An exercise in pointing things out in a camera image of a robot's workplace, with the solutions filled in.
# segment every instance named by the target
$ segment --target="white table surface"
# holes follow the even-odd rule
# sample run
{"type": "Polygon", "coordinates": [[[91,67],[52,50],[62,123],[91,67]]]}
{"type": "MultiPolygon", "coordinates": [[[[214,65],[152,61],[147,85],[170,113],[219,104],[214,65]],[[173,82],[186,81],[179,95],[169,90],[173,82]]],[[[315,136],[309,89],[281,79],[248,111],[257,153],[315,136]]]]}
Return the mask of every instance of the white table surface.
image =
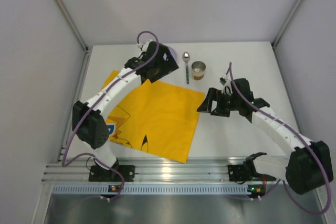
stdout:
{"type": "MultiPolygon", "coordinates": [[[[290,107],[276,59],[269,42],[222,42],[167,44],[177,52],[180,66],[161,81],[207,92],[208,88],[221,89],[220,76],[232,61],[234,78],[246,78],[254,96],[264,98],[274,111],[295,129],[297,125],[290,107]],[[182,53],[189,52],[191,60],[206,64],[202,80],[190,79],[186,84],[185,63],[182,53]]],[[[112,70],[120,70],[128,59],[139,55],[136,45],[94,46],[83,86],[81,101],[86,101],[100,91],[112,70]]],[[[117,157],[155,157],[111,142],[117,157]]],[[[69,157],[86,152],[80,140],[74,139],[69,157]]],[[[237,112],[229,118],[200,113],[189,157],[249,156],[256,152],[284,155],[282,150],[260,129],[251,125],[237,112]]]]}

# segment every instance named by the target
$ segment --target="cable tie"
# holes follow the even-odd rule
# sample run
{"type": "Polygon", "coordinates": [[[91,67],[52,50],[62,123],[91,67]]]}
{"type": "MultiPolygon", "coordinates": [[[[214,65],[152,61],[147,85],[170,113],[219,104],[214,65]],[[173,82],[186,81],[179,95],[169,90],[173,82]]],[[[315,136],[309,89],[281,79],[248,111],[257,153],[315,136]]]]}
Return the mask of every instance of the cable tie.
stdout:
{"type": "Polygon", "coordinates": [[[120,75],[118,75],[117,78],[120,79],[121,81],[125,82],[125,83],[128,83],[128,80],[125,80],[125,78],[123,78],[120,75]]]}

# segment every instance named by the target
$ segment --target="white cable clip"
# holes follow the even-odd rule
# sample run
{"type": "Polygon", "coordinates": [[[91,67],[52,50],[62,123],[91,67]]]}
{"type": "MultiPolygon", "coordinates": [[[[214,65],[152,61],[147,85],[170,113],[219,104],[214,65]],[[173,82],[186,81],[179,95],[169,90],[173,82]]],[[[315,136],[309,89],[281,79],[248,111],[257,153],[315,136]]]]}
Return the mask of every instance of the white cable clip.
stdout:
{"type": "Polygon", "coordinates": [[[123,78],[120,75],[117,75],[117,78],[120,79],[121,81],[125,82],[125,83],[128,83],[128,80],[125,80],[125,78],[123,78]]]}
{"type": "Polygon", "coordinates": [[[137,44],[137,47],[139,47],[140,49],[142,49],[142,47],[143,47],[143,43],[142,42],[139,42],[138,44],[137,44]]]}
{"type": "Polygon", "coordinates": [[[286,124],[284,121],[280,120],[280,117],[278,117],[277,115],[274,115],[273,118],[274,119],[272,119],[272,121],[270,123],[272,123],[274,121],[277,122],[277,120],[279,120],[280,122],[282,122],[282,123],[277,122],[278,124],[280,124],[280,127],[282,127],[282,126],[284,126],[286,124]]]}

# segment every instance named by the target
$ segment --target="shiny metal surface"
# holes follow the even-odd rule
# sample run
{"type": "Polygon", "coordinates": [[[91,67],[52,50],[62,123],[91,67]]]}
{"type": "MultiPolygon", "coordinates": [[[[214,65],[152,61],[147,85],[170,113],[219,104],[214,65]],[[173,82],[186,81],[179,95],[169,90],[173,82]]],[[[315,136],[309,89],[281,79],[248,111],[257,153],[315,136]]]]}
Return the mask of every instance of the shiny metal surface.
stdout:
{"type": "MultiPolygon", "coordinates": [[[[287,197],[282,186],[262,201],[243,201],[216,196],[121,196],[110,203],[99,197],[52,195],[45,224],[59,223],[325,223],[321,216],[300,211],[287,197]]],[[[297,196],[311,210],[319,206],[314,193],[297,196]]]]}

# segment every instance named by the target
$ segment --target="white wall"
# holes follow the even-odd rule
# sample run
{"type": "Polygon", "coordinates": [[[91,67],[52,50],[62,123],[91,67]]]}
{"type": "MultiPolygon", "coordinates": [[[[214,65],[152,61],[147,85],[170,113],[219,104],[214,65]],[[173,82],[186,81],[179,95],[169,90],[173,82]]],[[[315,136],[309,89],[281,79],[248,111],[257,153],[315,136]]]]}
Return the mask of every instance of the white wall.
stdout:
{"type": "Polygon", "coordinates": [[[89,45],[133,43],[152,30],[164,42],[272,41],[295,0],[63,0],[89,45]]]}
{"type": "Polygon", "coordinates": [[[331,148],[336,172],[336,0],[306,0],[278,47],[302,131],[331,148]]]}
{"type": "Polygon", "coordinates": [[[0,7],[0,223],[29,223],[83,51],[53,0],[0,7]]]}

